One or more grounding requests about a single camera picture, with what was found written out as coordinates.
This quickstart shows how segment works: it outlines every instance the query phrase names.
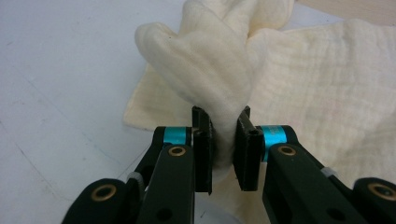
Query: blue band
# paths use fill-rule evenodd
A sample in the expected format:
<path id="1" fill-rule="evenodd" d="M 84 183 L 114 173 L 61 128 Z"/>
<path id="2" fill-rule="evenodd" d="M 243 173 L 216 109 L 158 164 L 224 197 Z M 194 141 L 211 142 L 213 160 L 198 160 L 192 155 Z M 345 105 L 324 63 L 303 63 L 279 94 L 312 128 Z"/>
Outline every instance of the blue band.
<path id="1" fill-rule="evenodd" d="M 287 143 L 288 138 L 286 137 L 285 131 L 279 125 L 266 125 L 262 126 L 263 140 L 264 140 L 264 157 L 263 161 L 268 161 L 268 152 L 270 147 L 278 143 Z"/>
<path id="2" fill-rule="evenodd" d="M 186 127 L 166 127 L 163 134 L 163 146 L 167 145 L 186 145 Z"/>

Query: white towel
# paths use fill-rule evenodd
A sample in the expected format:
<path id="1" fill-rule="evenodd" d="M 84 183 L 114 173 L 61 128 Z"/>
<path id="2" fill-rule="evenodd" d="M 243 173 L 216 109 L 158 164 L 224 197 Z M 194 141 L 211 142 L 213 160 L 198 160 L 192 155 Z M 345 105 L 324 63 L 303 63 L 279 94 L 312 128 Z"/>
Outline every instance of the white towel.
<path id="1" fill-rule="evenodd" d="M 152 67 L 125 122 L 190 126 L 191 106 L 202 107 L 220 146 L 215 175 L 224 176 L 236 118 L 250 105 L 254 124 L 290 125 L 349 187 L 364 176 L 396 182 L 396 28 L 351 20 L 278 31 L 292 4 L 190 1 L 178 34 L 160 23 L 140 27 L 136 44 Z M 244 223 L 268 221 L 261 193 L 240 192 L 233 172 L 210 200 Z"/>

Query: white table surface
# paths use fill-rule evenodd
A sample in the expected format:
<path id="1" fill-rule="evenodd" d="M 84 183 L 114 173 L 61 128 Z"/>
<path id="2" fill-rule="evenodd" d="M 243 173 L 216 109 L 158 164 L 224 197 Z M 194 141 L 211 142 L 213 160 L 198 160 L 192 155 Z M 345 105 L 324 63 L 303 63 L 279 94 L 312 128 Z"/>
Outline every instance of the white table surface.
<path id="1" fill-rule="evenodd" d="M 176 30 L 182 2 L 0 1 L 0 223 L 60 223 L 91 182 L 132 172 L 152 137 L 122 123 L 146 65 L 134 30 Z M 340 20 L 296 5 L 285 29 Z"/>

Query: screw hole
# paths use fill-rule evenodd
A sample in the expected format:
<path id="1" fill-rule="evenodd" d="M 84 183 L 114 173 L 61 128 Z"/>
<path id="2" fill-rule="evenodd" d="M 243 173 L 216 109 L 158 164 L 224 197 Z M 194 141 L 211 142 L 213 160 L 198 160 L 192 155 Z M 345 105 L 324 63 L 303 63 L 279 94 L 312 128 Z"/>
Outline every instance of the screw hole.
<path id="1" fill-rule="evenodd" d="M 345 220 L 346 220 L 346 216 L 344 215 L 344 213 L 341 212 L 341 211 L 338 210 L 338 209 L 335 209 L 335 208 L 329 208 L 329 209 L 327 209 L 327 214 L 328 214 L 332 219 L 335 219 L 335 220 L 338 220 L 338 221 L 345 221 Z"/>
<path id="2" fill-rule="evenodd" d="M 286 156 L 294 156 L 297 153 L 292 147 L 279 147 L 277 150 Z"/>
<path id="3" fill-rule="evenodd" d="M 113 197 L 116 191 L 116 186 L 112 184 L 102 185 L 92 192 L 91 199 L 95 202 L 104 202 Z"/>
<path id="4" fill-rule="evenodd" d="M 172 211 L 168 208 L 163 208 L 157 212 L 157 218 L 160 221 L 167 221 L 172 217 Z"/>
<path id="5" fill-rule="evenodd" d="M 184 147 L 171 147 L 168 150 L 169 155 L 174 156 L 174 157 L 179 157 L 182 156 L 186 153 L 186 148 Z"/>
<path id="6" fill-rule="evenodd" d="M 396 201 L 396 191 L 386 185 L 380 183 L 371 183 L 368 185 L 368 188 L 374 195 L 382 199 Z"/>

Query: brass screw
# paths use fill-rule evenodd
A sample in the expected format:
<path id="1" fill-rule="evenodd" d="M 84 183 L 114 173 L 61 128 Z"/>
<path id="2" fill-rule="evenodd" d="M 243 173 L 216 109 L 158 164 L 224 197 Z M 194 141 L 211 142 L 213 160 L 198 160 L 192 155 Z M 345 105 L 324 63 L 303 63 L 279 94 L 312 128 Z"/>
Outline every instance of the brass screw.
<path id="1" fill-rule="evenodd" d="M 171 147 L 168 150 L 169 155 L 171 156 L 183 156 L 186 153 L 186 148 L 184 147 Z"/>
<path id="2" fill-rule="evenodd" d="M 297 153 L 292 147 L 279 147 L 277 150 L 286 156 L 294 156 Z"/>
<path id="3" fill-rule="evenodd" d="M 368 188 L 374 195 L 382 199 L 396 201 L 396 191 L 386 185 L 380 183 L 371 183 L 368 185 Z"/>
<path id="4" fill-rule="evenodd" d="M 96 188 L 92 194 L 91 199 L 94 202 L 104 202 L 116 194 L 117 188 L 112 184 L 105 184 Z"/>

